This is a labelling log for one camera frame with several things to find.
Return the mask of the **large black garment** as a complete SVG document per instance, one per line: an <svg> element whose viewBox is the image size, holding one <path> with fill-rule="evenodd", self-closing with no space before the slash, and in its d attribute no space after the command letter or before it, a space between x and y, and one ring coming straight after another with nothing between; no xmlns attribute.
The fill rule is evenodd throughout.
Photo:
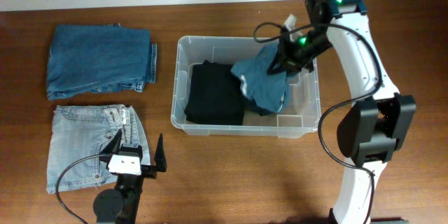
<svg viewBox="0 0 448 224"><path fill-rule="evenodd" d="M201 125L241 125L244 103L231 64L205 60L192 68L186 120Z"/></svg>

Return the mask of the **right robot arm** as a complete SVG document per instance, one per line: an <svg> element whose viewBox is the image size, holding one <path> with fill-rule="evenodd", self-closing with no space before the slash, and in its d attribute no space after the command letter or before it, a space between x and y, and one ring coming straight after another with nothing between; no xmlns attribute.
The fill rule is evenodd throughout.
<svg viewBox="0 0 448 224"><path fill-rule="evenodd" d="M401 95L389 78L370 33L363 0L305 0L310 19L307 33L291 40L293 31L281 28L279 49L269 74L296 74L312 70L312 62L334 48L345 72L351 98L322 114L351 108L337 127L337 143L344 167L342 187L328 215L329 223L370 223L375 188L381 173L399 151L410 128L417 104Z"/></svg>

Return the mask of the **small dark garment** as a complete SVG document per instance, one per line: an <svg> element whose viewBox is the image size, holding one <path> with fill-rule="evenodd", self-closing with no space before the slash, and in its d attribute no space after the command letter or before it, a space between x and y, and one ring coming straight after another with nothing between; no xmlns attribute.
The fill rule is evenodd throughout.
<svg viewBox="0 0 448 224"><path fill-rule="evenodd" d="M244 105L246 110L257 113L259 116L269 116L274 114L274 112L270 110L259 107L253 100L244 99Z"/></svg>

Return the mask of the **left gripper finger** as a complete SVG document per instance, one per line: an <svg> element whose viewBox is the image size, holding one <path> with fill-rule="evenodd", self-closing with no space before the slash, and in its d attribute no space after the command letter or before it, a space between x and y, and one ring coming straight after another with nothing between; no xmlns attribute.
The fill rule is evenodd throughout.
<svg viewBox="0 0 448 224"><path fill-rule="evenodd" d="M159 138L157 140L157 147L155 150L155 166L158 172L166 172L167 171L167 161L165 157L164 150L164 141L163 134L160 133Z"/></svg>
<svg viewBox="0 0 448 224"><path fill-rule="evenodd" d="M102 149L100 153L105 155L117 153L122 140L122 135L123 132L121 129L119 129L112 140L106 145L105 148Z"/></svg>

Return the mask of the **light blue jeans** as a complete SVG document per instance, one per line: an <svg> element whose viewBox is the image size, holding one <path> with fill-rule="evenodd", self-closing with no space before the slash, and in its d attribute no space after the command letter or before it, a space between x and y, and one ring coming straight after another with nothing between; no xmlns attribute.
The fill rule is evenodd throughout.
<svg viewBox="0 0 448 224"><path fill-rule="evenodd" d="M52 136L47 165L49 194L116 182L117 177L99 159L77 164L60 178L73 162L97 155L122 130L123 144L139 144L143 148L144 165L151 163L147 138L131 106L57 106L52 119Z"/></svg>

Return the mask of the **dark blue jeans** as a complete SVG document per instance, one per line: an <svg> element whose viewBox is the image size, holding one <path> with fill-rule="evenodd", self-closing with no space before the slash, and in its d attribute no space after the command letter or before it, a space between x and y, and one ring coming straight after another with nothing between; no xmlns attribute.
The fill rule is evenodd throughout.
<svg viewBox="0 0 448 224"><path fill-rule="evenodd" d="M142 92L157 76L157 45L147 29L59 24L49 49L50 101L82 93Z"/></svg>

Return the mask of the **clear plastic storage bin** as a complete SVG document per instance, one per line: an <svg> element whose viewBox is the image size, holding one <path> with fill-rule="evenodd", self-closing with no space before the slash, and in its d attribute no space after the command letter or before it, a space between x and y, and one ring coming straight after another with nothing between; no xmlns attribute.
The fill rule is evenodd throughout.
<svg viewBox="0 0 448 224"><path fill-rule="evenodd" d="M204 61L219 64L255 57L263 44L251 37L183 36L178 40L171 123L188 135L242 135L298 139L317 130L321 117L317 60L314 70L288 80L288 105L280 114L260 116L246 111L242 125L201 125L186 120L193 66Z"/></svg>

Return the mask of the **blue shirt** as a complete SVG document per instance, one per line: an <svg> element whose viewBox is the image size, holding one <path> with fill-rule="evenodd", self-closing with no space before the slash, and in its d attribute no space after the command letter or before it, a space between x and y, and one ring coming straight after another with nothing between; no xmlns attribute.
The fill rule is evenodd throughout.
<svg viewBox="0 0 448 224"><path fill-rule="evenodd" d="M231 68L232 75L241 82L243 101L253 100L259 107L274 113L285 109L290 93L285 73L267 74L277 48L276 43L264 45L255 57L236 62Z"/></svg>

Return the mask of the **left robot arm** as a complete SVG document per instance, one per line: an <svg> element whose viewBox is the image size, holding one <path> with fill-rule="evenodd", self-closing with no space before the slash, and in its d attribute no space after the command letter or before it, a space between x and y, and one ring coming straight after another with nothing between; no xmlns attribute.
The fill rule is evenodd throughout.
<svg viewBox="0 0 448 224"><path fill-rule="evenodd" d="M134 223L145 179L156 179L159 172L166 172L167 161L163 136L160 135L155 151L154 165L142 164L143 148L139 144L122 143L123 131L118 130L100 152L100 161L117 176L116 185L106 189L94 199L93 211L97 223Z"/></svg>

